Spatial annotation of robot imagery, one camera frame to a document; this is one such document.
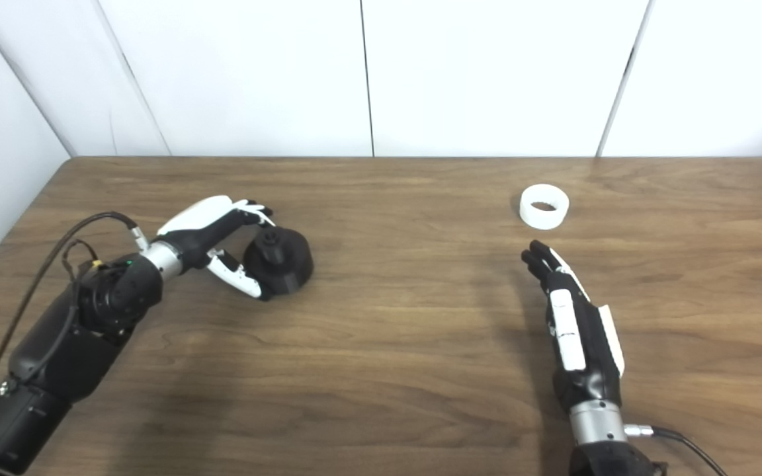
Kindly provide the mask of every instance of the white cylinder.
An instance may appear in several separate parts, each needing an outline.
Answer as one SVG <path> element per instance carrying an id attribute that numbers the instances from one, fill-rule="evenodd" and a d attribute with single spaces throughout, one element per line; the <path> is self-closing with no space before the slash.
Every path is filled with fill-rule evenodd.
<path id="1" fill-rule="evenodd" d="M 551 205 L 554 210 L 540 210 L 534 203 Z M 563 223 L 569 210 L 569 196 L 549 184 L 536 184 L 525 189 L 519 201 L 519 216 L 536 229 L 553 229 Z"/>

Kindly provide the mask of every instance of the black object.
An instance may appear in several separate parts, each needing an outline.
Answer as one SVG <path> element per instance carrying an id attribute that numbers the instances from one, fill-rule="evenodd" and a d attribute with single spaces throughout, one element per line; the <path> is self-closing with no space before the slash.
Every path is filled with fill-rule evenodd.
<path id="1" fill-rule="evenodd" d="M 263 213 L 272 212 L 264 209 Z M 142 237 L 133 220 L 115 212 L 93 215 L 70 229 L 43 262 L 25 294 L 0 344 L 0 357 L 54 257 L 75 232 L 103 218 L 118 219 L 135 236 Z M 165 241 L 175 252 L 169 259 L 178 260 L 182 274 L 189 268 L 204 268 L 211 259 L 209 250 L 237 228 L 261 225 L 258 238 L 246 251 L 250 275 L 265 290 L 265 296 L 258 299 L 296 292 L 314 270 L 308 241 L 293 230 L 270 228 L 259 221 L 257 214 L 233 210 L 202 229 L 173 231 L 156 241 Z M 77 277 L 66 260 L 75 244 L 87 246 L 93 256 L 93 261 L 79 267 Z M 232 262 L 233 271 L 239 268 L 227 253 L 220 259 Z M 167 277 L 163 275 L 163 262 L 151 260 L 148 254 L 135 253 L 102 264 L 93 248 L 82 241 L 66 248 L 63 264 L 72 279 L 69 287 L 49 305 L 9 360 L 7 386 L 0 394 L 0 475 L 27 470 L 72 404 L 94 392 L 137 323 L 161 301 Z"/>
<path id="2" fill-rule="evenodd" d="M 576 446 L 569 458 L 570 476 L 654 476 L 665 466 L 652 463 L 633 446 L 622 441 L 601 441 Z"/>
<path id="3" fill-rule="evenodd" d="M 264 296 L 297 292 L 314 273 L 311 247 L 293 229 L 261 229 L 243 256 L 246 272 L 256 278 Z"/>
<path id="4" fill-rule="evenodd" d="M 146 298 L 124 311 L 109 305 L 127 270 L 139 274 L 144 258 L 102 265 L 79 277 L 76 319 L 67 289 L 49 305 L 9 360 L 9 391 L 0 395 L 0 469 L 22 474 L 72 404 L 87 398 L 128 343 L 135 324 L 160 300 L 160 274 L 146 284 Z M 150 293 L 157 292 L 157 300 Z"/>

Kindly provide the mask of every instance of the panel seam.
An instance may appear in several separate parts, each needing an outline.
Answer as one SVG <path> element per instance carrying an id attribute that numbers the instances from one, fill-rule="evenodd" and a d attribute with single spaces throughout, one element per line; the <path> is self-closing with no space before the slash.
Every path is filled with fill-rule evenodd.
<path id="1" fill-rule="evenodd" d="M 611 104 L 610 114 L 607 115 L 605 129 L 601 133 L 601 139 L 599 139 L 599 147 L 595 151 L 596 157 L 601 157 L 605 152 L 607 139 L 611 134 L 611 127 L 613 127 L 613 121 L 616 120 L 616 114 L 619 112 L 619 105 L 622 103 L 622 96 L 625 93 L 625 87 L 628 84 L 628 79 L 631 77 L 631 71 L 634 67 L 634 60 L 637 59 L 637 52 L 639 51 L 640 43 L 643 40 L 643 35 L 648 25 L 648 18 L 650 18 L 650 13 L 653 5 L 654 0 L 648 0 L 645 12 L 643 12 L 643 19 L 641 19 L 639 28 L 637 30 L 637 36 L 634 37 L 634 44 L 631 46 L 631 52 L 628 54 L 628 60 L 625 63 L 625 69 L 622 72 L 622 79 L 619 81 L 619 87 L 616 88 L 616 96 L 614 97 L 613 103 Z"/>
<path id="2" fill-rule="evenodd" d="M 60 142 L 61 147 L 63 147 L 63 150 L 66 151 L 70 159 L 72 159 L 72 157 L 75 157 L 77 155 L 75 153 L 75 148 L 64 137 L 64 135 L 60 132 L 60 130 L 54 126 L 54 123 L 52 123 L 51 118 L 49 118 L 49 114 L 47 114 L 46 111 L 42 108 L 42 106 L 40 106 L 40 102 L 39 100 L 37 100 L 37 96 L 33 93 L 33 91 L 31 91 L 30 81 L 28 81 L 28 78 L 25 77 L 25 74 L 23 73 L 22 69 L 18 66 L 18 64 L 15 61 L 13 61 L 13 58 L 6 53 L 6 51 L 4 50 L 4 47 L 2 46 L 2 43 L 0 43 L 0 56 L 8 65 L 8 68 L 11 70 L 11 73 L 13 73 L 13 76 L 15 76 L 16 81 L 19 82 L 19 85 L 25 91 L 25 94 L 28 95 L 29 99 L 31 100 L 31 103 L 33 103 L 34 107 L 37 109 L 37 112 L 40 113 L 40 117 L 43 118 L 43 120 L 46 122 L 46 125 L 49 126 L 49 129 L 52 130 L 52 133 L 55 135 L 55 138 L 58 139 L 58 142 Z"/>
<path id="3" fill-rule="evenodd" d="M 363 0 L 360 0 L 360 35 L 363 37 L 363 72 L 366 75 L 366 107 L 369 110 L 369 144 L 375 157 L 375 132 L 372 129 L 372 95 L 369 93 L 369 62 L 366 60 L 366 25 L 363 22 Z"/>

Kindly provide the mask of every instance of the black robotic arm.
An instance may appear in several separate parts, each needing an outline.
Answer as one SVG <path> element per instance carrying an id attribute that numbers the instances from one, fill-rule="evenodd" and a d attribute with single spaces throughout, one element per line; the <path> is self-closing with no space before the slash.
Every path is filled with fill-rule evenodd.
<path id="1" fill-rule="evenodd" d="M 10 356 L 0 383 L 0 474 L 28 469 L 72 404 L 97 388 L 167 281 L 208 268 L 260 300 L 302 287 L 314 269 L 308 242 L 276 227 L 270 214 L 254 202 L 214 196 L 169 220 L 152 242 L 130 227 L 140 253 L 82 264 Z M 246 267 L 215 249 L 243 225 L 262 227 Z"/>

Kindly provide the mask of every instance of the white ring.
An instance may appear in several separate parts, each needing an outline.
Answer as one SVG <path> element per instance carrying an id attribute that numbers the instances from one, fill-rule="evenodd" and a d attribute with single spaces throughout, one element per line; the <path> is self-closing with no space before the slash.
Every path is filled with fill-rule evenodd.
<path id="1" fill-rule="evenodd" d="M 546 203 L 554 210 L 540 210 L 534 203 Z M 563 190 L 549 184 L 536 184 L 525 189 L 519 200 L 519 216 L 536 229 L 557 228 L 569 210 L 569 196 Z"/>

